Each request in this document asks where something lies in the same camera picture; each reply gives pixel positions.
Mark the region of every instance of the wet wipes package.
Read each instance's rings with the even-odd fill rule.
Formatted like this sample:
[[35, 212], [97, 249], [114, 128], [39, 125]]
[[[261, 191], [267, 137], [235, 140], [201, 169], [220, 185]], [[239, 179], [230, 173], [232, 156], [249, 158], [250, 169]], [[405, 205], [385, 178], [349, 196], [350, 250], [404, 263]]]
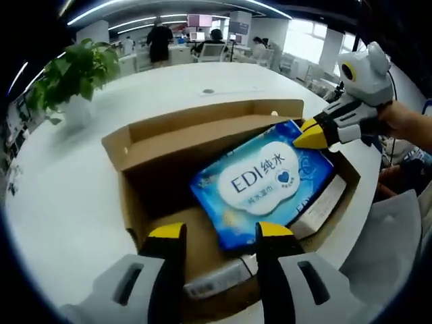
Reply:
[[252, 244], [258, 221], [293, 222], [320, 191], [333, 165], [319, 151], [295, 148], [300, 134], [293, 121], [277, 124], [192, 179], [222, 248]]

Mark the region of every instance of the potted plant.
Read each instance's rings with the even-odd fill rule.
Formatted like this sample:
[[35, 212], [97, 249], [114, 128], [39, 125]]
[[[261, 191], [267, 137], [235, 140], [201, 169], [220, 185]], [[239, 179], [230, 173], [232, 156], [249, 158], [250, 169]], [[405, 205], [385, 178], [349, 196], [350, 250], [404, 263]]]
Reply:
[[93, 92], [118, 74], [118, 56], [111, 45], [84, 39], [48, 63], [44, 77], [34, 84], [27, 106], [63, 112], [69, 126], [85, 126], [92, 116]]

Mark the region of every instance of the white plant pot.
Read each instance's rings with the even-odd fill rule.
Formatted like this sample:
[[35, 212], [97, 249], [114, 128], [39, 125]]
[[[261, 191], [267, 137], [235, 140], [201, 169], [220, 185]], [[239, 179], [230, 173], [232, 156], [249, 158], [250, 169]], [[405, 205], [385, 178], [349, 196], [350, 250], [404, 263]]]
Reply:
[[69, 128], [84, 128], [95, 116], [93, 103], [77, 95], [70, 97], [69, 103], [63, 103], [59, 108], [64, 112]]

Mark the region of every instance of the open cardboard box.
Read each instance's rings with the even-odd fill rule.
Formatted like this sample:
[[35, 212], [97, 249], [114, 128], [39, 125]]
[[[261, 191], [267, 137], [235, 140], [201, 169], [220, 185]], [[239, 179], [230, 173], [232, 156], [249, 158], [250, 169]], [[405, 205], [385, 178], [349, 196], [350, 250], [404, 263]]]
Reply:
[[[195, 107], [126, 125], [102, 139], [119, 174], [126, 230], [137, 250], [156, 227], [184, 222], [188, 228], [186, 283], [233, 259], [219, 249], [211, 220], [189, 188], [200, 170], [273, 124], [298, 119], [303, 102], [269, 99]], [[314, 251], [341, 219], [359, 175], [341, 153], [326, 153], [346, 189], [329, 219], [315, 235], [302, 241]], [[205, 323], [235, 314], [260, 299], [253, 277], [204, 300], [184, 297], [184, 322]]]

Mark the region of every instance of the white round table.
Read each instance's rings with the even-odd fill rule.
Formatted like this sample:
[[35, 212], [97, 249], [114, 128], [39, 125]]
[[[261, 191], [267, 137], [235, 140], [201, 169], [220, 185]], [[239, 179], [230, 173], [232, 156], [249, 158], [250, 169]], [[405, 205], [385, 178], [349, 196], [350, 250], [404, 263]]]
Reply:
[[[203, 94], [208, 88], [215, 92]], [[305, 118], [326, 106], [301, 85], [257, 65], [195, 63], [108, 84], [94, 94], [97, 116], [81, 132], [69, 134], [64, 122], [44, 122], [31, 134], [16, 159], [24, 174], [18, 193], [7, 193], [7, 220], [24, 266], [54, 305], [81, 302], [98, 275], [125, 254], [136, 253], [124, 229], [117, 174], [102, 137], [140, 119], [247, 99], [302, 99]], [[341, 151], [361, 179], [342, 220], [318, 250], [336, 268], [366, 221], [381, 160], [375, 147], [359, 140]]]

